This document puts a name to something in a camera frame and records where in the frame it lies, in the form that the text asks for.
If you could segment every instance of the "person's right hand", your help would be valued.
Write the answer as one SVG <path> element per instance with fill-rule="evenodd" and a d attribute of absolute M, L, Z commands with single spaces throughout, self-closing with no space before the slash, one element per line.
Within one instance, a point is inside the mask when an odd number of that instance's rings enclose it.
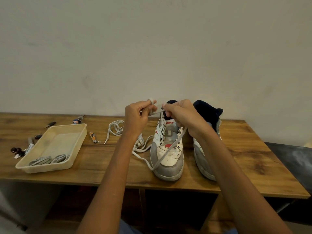
<path fill-rule="evenodd" d="M 209 127 L 188 99 L 173 104 L 163 104 L 163 109 L 166 111 L 166 116 L 172 117 L 179 127 L 186 126 L 189 134 L 195 139 Z"/>

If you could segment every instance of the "marker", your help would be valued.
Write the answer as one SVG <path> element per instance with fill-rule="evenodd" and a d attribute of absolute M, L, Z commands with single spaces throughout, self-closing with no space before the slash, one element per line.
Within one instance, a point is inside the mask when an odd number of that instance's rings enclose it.
<path fill-rule="evenodd" d="M 28 138 L 28 144 L 29 144 L 29 145 L 28 145 L 28 148 L 27 148 L 27 150 L 26 150 L 26 152 L 25 152 L 25 155 L 28 154 L 28 152 L 29 152 L 29 151 L 32 149 L 32 147 L 34 146 L 31 137 Z"/>

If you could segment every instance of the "white shoelace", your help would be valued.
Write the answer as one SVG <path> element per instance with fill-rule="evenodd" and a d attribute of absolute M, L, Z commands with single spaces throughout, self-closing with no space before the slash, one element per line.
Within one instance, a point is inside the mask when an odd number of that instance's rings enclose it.
<path fill-rule="evenodd" d="M 162 113 L 164 110 L 161 110 L 160 112 L 155 112 L 155 113 L 150 113 L 149 116 L 152 116 L 152 115 L 155 115 L 157 113 Z M 104 144 L 106 144 L 107 140 L 109 139 L 110 137 L 110 132 L 115 135 L 115 136 L 121 136 L 122 134 L 122 131 L 123 131 L 123 126 L 119 126 L 120 123 L 124 123 L 123 120 L 117 120 L 117 121 L 113 121 L 112 123 L 110 123 L 108 125 L 108 131 L 107 131 L 107 138 L 104 142 Z M 114 129 L 116 131 L 116 133 L 114 133 L 112 130 L 111 130 L 111 127 L 114 126 Z M 166 151 L 166 153 L 157 161 L 157 163 L 155 164 L 155 166 L 153 167 L 152 165 L 150 165 L 150 163 L 143 157 L 140 157 L 136 152 L 138 153 L 143 153 L 145 151 L 147 151 L 151 146 L 152 144 L 150 144 L 149 146 L 147 146 L 145 148 L 145 146 L 147 145 L 147 142 L 149 141 L 150 138 L 154 138 L 153 135 L 150 135 L 146 141 L 144 141 L 143 139 L 143 136 L 142 136 L 142 133 L 138 136 L 138 139 L 137 141 L 135 142 L 135 145 L 133 147 L 133 150 L 132 150 L 132 154 L 134 156 L 136 156 L 138 159 L 141 159 L 141 160 L 144 160 L 147 164 L 147 166 L 149 167 L 149 169 L 151 171 L 153 171 L 154 169 L 157 169 L 158 166 L 160 165 L 160 163 L 163 161 L 163 159 L 168 155 L 168 153 L 170 152 L 170 150 L 175 147 L 179 142 L 180 140 L 182 139 L 182 137 L 184 136 L 185 132 L 186 132 L 187 128 L 185 127 L 184 130 L 182 131 L 181 135 L 177 138 L 177 140 L 168 148 L 168 150 Z"/>

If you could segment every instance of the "hand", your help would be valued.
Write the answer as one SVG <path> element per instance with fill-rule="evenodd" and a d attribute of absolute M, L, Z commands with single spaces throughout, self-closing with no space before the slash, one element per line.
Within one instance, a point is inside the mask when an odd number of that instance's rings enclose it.
<path fill-rule="evenodd" d="M 186 126 L 189 134 L 195 139 L 209 128 L 207 122 L 188 99 L 173 104 L 163 104 L 163 109 L 166 111 L 166 116 L 172 117 L 179 127 Z"/>
<path fill-rule="evenodd" d="M 126 137 L 131 137 L 137 140 L 138 136 L 147 124 L 149 112 L 155 112 L 156 110 L 157 107 L 155 105 L 151 105 L 149 100 L 139 101 L 126 106 L 124 129 L 122 134 Z"/>

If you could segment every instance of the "gray suede panel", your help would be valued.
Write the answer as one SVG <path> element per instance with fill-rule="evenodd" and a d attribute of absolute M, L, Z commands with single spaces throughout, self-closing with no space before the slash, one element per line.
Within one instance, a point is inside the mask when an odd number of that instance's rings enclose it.
<path fill-rule="evenodd" d="M 153 166 L 158 162 L 158 157 L 157 157 L 157 147 L 156 143 L 152 142 L 151 146 L 151 152 L 150 152 L 150 158 L 151 158 L 151 163 Z M 178 158 L 177 163 L 171 167 L 166 167 L 162 164 L 158 166 L 155 171 L 165 177 L 173 177 L 179 174 L 179 172 L 182 170 L 183 167 L 183 152 L 182 155 Z"/>
<path fill-rule="evenodd" d="M 194 150 L 195 150 L 195 156 L 197 157 L 197 160 L 200 163 L 200 165 L 204 168 L 206 172 L 208 172 L 211 175 L 214 175 L 211 168 L 208 165 L 205 155 L 200 151 L 199 147 L 194 145 Z"/>

